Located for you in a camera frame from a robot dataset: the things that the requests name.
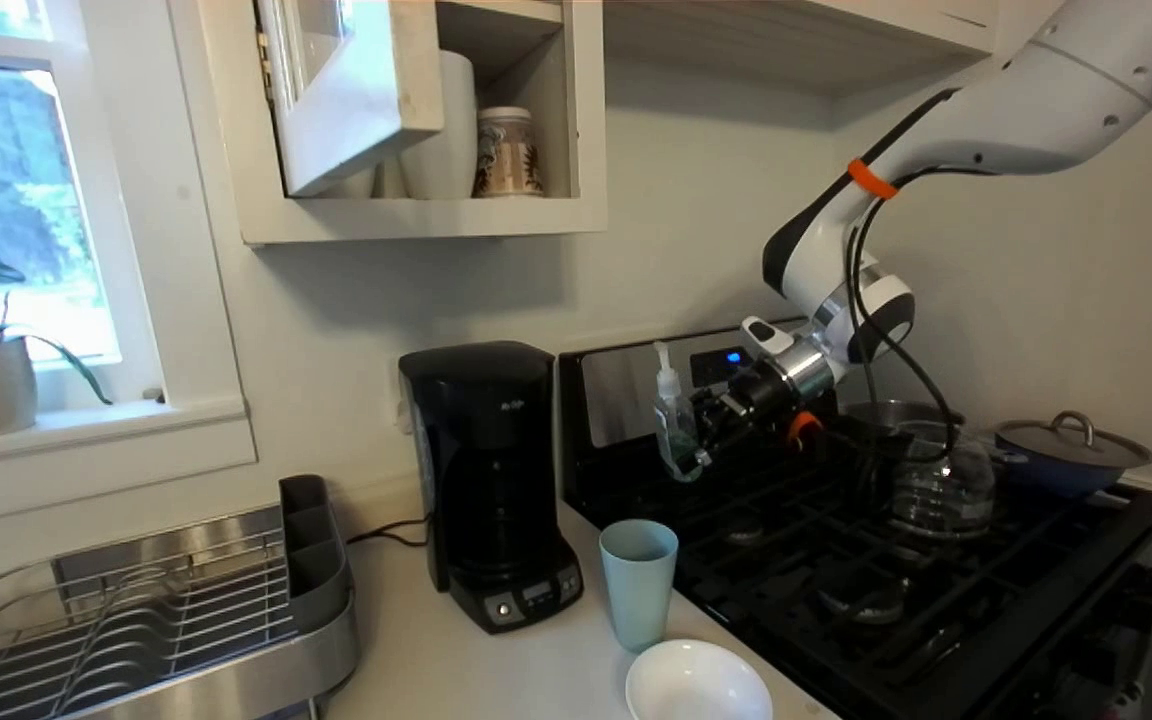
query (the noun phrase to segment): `kitchen counter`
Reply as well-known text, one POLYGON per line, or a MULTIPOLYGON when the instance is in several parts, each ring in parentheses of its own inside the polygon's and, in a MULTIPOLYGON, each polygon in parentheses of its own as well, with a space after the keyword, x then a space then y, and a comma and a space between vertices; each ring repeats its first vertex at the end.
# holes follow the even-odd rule
MULTIPOLYGON (((326 698, 330 720, 620 720, 634 657, 616 645, 596 564, 596 528, 559 504, 559 528, 582 556, 585 595, 532 629, 482 631, 454 595, 428 584, 425 546, 383 536, 353 546, 361 667, 326 698)), ((667 637, 712 640, 744 657, 768 683, 778 720, 831 714, 804 687, 732 640, 685 595, 667 637)))

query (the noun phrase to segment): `window sill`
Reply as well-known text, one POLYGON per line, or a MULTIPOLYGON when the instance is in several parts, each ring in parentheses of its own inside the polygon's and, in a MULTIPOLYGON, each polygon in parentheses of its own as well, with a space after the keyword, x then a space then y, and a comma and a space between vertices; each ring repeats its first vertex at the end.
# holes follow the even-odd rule
POLYGON ((0 517, 253 458, 242 395, 56 413, 0 436, 0 517))

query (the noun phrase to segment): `stainless steel dish rack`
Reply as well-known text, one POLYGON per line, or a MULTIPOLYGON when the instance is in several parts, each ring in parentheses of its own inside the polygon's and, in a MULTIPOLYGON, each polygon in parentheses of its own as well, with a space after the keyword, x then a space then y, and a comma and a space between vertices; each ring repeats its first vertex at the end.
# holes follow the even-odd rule
POLYGON ((320 474, 218 525, 0 574, 0 720, 284 714, 358 667, 353 574, 320 474))

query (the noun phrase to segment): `black coffee maker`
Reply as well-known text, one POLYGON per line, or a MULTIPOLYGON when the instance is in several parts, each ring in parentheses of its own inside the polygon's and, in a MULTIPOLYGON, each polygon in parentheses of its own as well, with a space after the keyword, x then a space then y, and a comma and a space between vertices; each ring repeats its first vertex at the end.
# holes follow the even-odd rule
POLYGON ((582 595, 556 528, 554 357, 461 342, 400 359, 428 517, 428 571, 483 629, 537 623, 582 595))

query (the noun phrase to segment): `wire rack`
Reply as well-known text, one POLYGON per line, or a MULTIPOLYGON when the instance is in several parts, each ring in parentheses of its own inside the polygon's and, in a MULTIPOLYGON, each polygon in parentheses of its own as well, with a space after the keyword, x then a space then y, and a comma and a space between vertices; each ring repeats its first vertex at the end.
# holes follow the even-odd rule
POLYGON ((4 571, 0 720, 101 714, 292 645, 297 536, 288 512, 265 507, 4 571))

